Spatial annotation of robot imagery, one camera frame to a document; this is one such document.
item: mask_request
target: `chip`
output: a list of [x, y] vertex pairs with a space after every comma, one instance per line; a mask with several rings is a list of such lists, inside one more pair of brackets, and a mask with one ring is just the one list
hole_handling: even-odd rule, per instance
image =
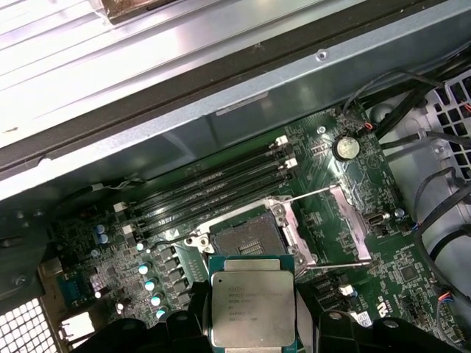
[[142, 285], [139, 282], [136, 282], [132, 285], [132, 290], [133, 291], [137, 291], [137, 290], [141, 290], [141, 289], [142, 289]]
[[116, 274], [116, 269], [114, 267], [110, 267], [106, 270], [106, 274], [108, 276], [114, 276]]
[[269, 212], [216, 233], [211, 243], [221, 255], [287, 253], [275, 218]]
[[406, 282], [414, 279], [417, 276], [417, 273], [416, 273], [413, 266], [408, 266], [408, 267], [402, 268], [400, 270], [400, 273], [403, 275], [403, 279]]

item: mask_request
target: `ventilation grille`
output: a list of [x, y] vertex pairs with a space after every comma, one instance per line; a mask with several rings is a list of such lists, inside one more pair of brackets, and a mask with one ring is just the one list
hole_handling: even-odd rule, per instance
[[[450, 81], [447, 88], [435, 90], [439, 103], [435, 103], [437, 118], [442, 125], [443, 132], [456, 136], [469, 136], [468, 127], [471, 128], [471, 73]], [[471, 149], [455, 143], [450, 148], [456, 159], [463, 177], [471, 180]]]
[[57, 352], [37, 299], [0, 316], [0, 353], [33, 352]]

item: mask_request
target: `ram slot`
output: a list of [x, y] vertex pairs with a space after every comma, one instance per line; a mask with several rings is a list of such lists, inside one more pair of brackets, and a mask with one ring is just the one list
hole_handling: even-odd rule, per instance
[[230, 177], [231, 175], [238, 174], [241, 171], [252, 168], [256, 165], [263, 165], [265, 163], [274, 162], [280, 157], [284, 157], [285, 146], [277, 147], [276, 149], [270, 149], [268, 146], [259, 148], [251, 151], [248, 154], [237, 157], [229, 162], [222, 163], [215, 168], [210, 168], [201, 173], [190, 176], [175, 182], [174, 184], [159, 190], [157, 193], [153, 193], [143, 199], [138, 200], [137, 204], [133, 207], [135, 210], [152, 206], [156, 202], [170, 202], [178, 197], [188, 195], [194, 192], [195, 189], [199, 189], [202, 185], [207, 182], [211, 182], [215, 179], [222, 177]]
[[239, 205], [239, 201], [250, 198], [260, 198], [268, 195], [273, 190], [276, 190], [286, 180], [290, 179], [291, 175], [288, 171], [280, 171], [275, 175], [271, 175], [253, 182], [250, 185], [245, 185], [238, 190], [234, 190], [232, 193], [226, 193], [219, 198], [212, 199], [201, 205], [201, 208], [193, 207], [189, 214], [180, 213], [174, 215], [166, 221], [154, 222], [152, 224], [145, 224], [141, 227], [142, 233], [145, 234], [145, 238], [153, 235], [160, 234], [166, 230], [176, 228], [182, 224], [194, 224], [200, 223], [206, 219], [216, 217], [220, 213], [225, 213], [234, 207]]
[[251, 171], [246, 172], [245, 174], [238, 174], [227, 178], [223, 182], [210, 183], [209, 185], [205, 185], [203, 188], [191, 193], [190, 195], [182, 199], [178, 199], [174, 202], [169, 202], [167, 204], [155, 205], [152, 209], [148, 211], [148, 213], [136, 218], [136, 220], [146, 221], [150, 219], [152, 221], [158, 221], [160, 219], [167, 218], [172, 213], [178, 213], [181, 210], [188, 209], [190, 207], [195, 207], [210, 198], [218, 197], [224, 193], [229, 193], [232, 190], [236, 190], [237, 188], [244, 186], [244, 184], [248, 182], [252, 182], [258, 178], [263, 178], [270, 174], [276, 173], [279, 167], [279, 163], [271, 163], [262, 167], [258, 166], [256, 168], [253, 168]]

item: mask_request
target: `green circuit board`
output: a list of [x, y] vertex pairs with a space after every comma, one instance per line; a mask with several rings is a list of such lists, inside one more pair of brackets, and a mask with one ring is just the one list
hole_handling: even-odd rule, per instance
[[[351, 113], [366, 119], [358, 107]], [[265, 150], [253, 153], [270, 146], [280, 136], [288, 138], [287, 147], [276, 153]], [[333, 146], [340, 136], [354, 136], [359, 142], [357, 157], [342, 161], [334, 155]], [[261, 155], [263, 158], [259, 160], [257, 156]], [[296, 158], [297, 167], [280, 171], [280, 160], [290, 157]], [[253, 158], [253, 161], [245, 162], [244, 158]], [[226, 179], [217, 184], [217, 178]], [[129, 242], [130, 236], [123, 231], [123, 226], [132, 224], [133, 237], [145, 239], [152, 245], [162, 239], [187, 235], [198, 224], [254, 200], [269, 196], [294, 197], [331, 185], [341, 187], [349, 204], [365, 218], [376, 214], [390, 217], [367, 225], [370, 265], [328, 272], [308, 271], [297, 279], [311, 313], [345, 310], [364, 326], [384, 316], [401, 317], [438, 335], [433, 277], [414, 249], [411, 220], [379, 142], [374, 134], [360, 133], [356, 124], [340, 119], [334, 109], [310, 115], [167, 173], [143, 187], [125, 190], [92, 207], [93, 211], [82, 213], [81, 218], [75, 216], [58, 222], [54, 233], [68, 249], [63, 251], [63, 258], [70, 260], [67, 266], [70, 273], [81, 274], [82, 281], [92, 275], [111, 288], [110, 308], [120, 298], [132, 298], [132, 305], [121, 315], [142, 319], [151, 326], [157, 322], [157, 308], [149, 303], [152, 294], [144, 290], [145, 280], [158, 279], [155, 290], [165, 294], [162, 305], [170, 310], [183, 308], [191, 283], [208, 278], [206, 259], [197, 248], [183, 242], [158, 246], [150, 253], [139, 252], [132, 241]], [[113, 211], [116, 202], [127, 205], [119, 215]], [[295, 201], [293, 208], [299, 232], [311, 253], [316, 255], [318, 264], [358, 261], [351, 224], [331, 193], [305, 197]], [[167, 210], [166, 217], [159, 216], [159, 212], [165, 214]], [[400, 214], [401, 210], [405, 210], [405, 215]], [[225, 227], [243, 224], [263, 212], [251, 210]], [[99, 243], [97, 224], [106, 227], [108, 243]], [[99, 256], [91, 256], [94, 249], [99, 251]], [[167, 253], [171, 249], [171, 258], [161, 256], [166, 249]], [[177, 261], [169, 265], [169, 260], [175, 258]], [[143, 263], [152, 264], [145, 276], [138, 273], [138, 266]], [[174, 274], [176, 269], [180, 269], [181, 278], [170, 279], [170, 273]], [[351, 285], [354, 293], [342, 296], [341, 285]], [[90, 300], [92, 293], [89, 288], [89, 291], [68, 296], [71, 303], [79, 305], [77, 302]], [[110, 320], [118, 317], [114, 312], [110, 314]], [[445, 332], [454, 340], [460, 339], [461, 332], [451, 315], [446, 317]]]

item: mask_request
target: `metal bracket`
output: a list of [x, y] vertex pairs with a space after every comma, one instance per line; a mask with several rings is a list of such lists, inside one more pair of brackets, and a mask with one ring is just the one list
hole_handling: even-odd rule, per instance
[[206, 252], [208, 254], [214, 254], [215, 252], [209, 241], [208, 234], [195, 235], [194, 237], [185, 239], [185, 245], [198, 248], [198, 251], [201, 253]]
[[282, 228], [288, 242], [288, 253], [294, 255], [296, 275], [299, 276], [309, 266], [316, 265], [316, 255], [311, 254], [308, 244], [297, 231], [299, 224], [291, 208], [291, 202], [285, 202], [289, 199], [291, 196], [280, 196], [269, 199], [268, 203], [277, 225]]

